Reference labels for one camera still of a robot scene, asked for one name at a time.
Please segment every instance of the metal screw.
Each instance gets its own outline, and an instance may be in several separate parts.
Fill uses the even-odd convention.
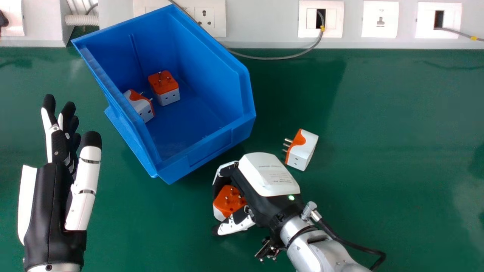
[[[312,202],[312,201],[309,201],[307,204],[306,204],[306,207],[304,207],[304,210],[302,211],[301,213],[301,219],[303,221],[307,221],[310,217],[311,217],[311,212],[313,210],[315,210],[318,206],[316,205],[316,203]]]

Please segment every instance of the robotic arm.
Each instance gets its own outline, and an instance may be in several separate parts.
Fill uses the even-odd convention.
[[[316,211],[316,204],[304,205],[299,185],[276,156],[250,153],[240,161],[218,168],[212,184],[213,214],[221,221],[212,233],[222,236],[257,225],[268,228],[255,257],[276,260],[287,251],[298,272],[368,272],[351,258],[342,244],[380,255],[385,253],[350,243],[338,237]],[[317,228],[313,221],[321,226]]]
[[[45,96],[41,116],[47,164],[22,168],[18,236],[27,272],[78,272],[84,265],[102,143],[94,131],[86,132],[81,141],[75,111],[74,103],[68,102],[56,119],[55,99]]]

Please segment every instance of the green table surface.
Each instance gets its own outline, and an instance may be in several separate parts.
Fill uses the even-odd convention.
[[[294,50],[243,50],[278,55]],[[482,51],[315,50],[286,61],[242,60],[257,119],[251,137],[166,185],[111,125],[107,102],[72,48],[0,50],[0,270],[21,271],[22,164],[45,163],[40,105],[76,103],[79,132],[103,137],[83,271],[294,271],[254,259],[264,229],[211,236],[217,167],[255,151],[283,156],[299,128],[319,135],[303,198],[343,237],[388,254],[381,271],[484,271]],[[349,250],[370,265],[376,257]]]

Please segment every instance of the storage bin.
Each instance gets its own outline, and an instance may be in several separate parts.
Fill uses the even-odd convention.
[[[72,42],[106,96],[107,117],[151,177],[171,184],[249,137],[256,112],[247,68],[175,6]],[[148,76],[162,70],[181,99],[153,99],[156,116],[145,124],[122,93],[153,98]]]

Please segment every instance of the silver robotic wrist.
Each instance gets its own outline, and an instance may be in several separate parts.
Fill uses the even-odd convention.
[[[80,272],[81,266],[75,263],[43,264],[30,268],[27,272]]]

